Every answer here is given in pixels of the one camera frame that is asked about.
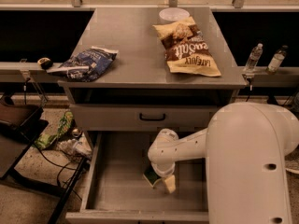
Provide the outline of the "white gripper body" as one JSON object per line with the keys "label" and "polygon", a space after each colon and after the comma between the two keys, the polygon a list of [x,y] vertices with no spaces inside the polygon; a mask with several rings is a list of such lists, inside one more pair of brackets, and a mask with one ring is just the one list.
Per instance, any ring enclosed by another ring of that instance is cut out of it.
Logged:
{"label": "white gripper body", "polygon": [[159,177],[168,177],[171,174],[174,173],[175,171],[175,164],[156,164],[152,163],[151,164],[154,172],[159,176]]}

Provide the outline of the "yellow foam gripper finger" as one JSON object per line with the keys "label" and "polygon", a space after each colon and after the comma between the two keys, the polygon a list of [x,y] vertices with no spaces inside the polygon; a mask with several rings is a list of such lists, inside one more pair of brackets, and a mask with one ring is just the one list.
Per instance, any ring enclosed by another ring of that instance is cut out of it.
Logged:
{"label": "yellow foam gripper finger", "polygon": [[166,191],[171,194],[176,190],[176,179],[174,175],[170,175],[163,179]]}

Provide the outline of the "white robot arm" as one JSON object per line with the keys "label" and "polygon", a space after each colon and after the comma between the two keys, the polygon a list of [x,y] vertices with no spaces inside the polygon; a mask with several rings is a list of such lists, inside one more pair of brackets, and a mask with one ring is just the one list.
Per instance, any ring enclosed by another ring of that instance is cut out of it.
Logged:
{"label": "white robot arm", "polygon": [[166,178],[177,161],[206,160],[209,224],[292,224],[285,157],[299,145],[299,120],[278,105],[232,103],[184,138],[162,129],[148,151]]}

